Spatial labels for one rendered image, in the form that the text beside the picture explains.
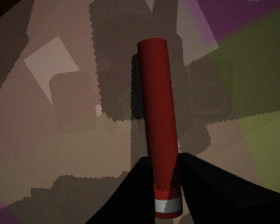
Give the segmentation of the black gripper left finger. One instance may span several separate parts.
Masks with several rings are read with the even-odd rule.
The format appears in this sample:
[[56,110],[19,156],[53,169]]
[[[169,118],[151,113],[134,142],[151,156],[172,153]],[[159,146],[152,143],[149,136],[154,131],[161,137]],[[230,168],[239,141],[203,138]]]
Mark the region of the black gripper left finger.
[[155,224],[154,168],[141,157],[105,204],[85,224]]

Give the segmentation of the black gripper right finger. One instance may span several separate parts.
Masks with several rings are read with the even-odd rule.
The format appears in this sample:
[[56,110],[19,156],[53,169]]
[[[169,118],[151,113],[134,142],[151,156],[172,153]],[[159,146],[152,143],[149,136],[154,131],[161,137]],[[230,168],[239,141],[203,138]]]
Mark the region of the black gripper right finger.
[[179,153],[181,189],[195,224],[280,224],[280,193]]

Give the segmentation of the dark red peg with white band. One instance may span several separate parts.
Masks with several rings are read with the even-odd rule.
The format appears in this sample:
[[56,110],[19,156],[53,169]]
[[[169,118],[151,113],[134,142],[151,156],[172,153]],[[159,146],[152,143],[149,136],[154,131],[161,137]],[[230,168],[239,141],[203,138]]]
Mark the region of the dark red peg with white band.
[[154,168],[155,217],[181,216],[179,158],[166,39],[146,38],[137,43],[147,154]]

